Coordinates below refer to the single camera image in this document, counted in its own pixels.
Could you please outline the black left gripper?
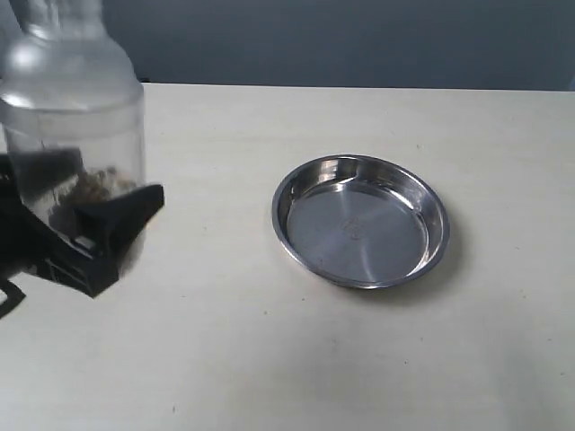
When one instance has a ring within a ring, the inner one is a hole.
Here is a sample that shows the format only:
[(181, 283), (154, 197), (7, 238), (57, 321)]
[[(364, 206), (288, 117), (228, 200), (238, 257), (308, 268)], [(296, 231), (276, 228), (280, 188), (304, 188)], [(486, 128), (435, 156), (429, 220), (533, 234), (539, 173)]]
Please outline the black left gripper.
[(2, 287), (27, 272), (94, 298), (119, 281), (119, 265), (137, 263), (146, 226), (164, 206), (161, 184), (74, 205), (76, 236), (58, 233), (22, 203), (21, 197), (40, 198), (80, 172), (78, 148), (11, 152), (11, 161), (1, 156)]

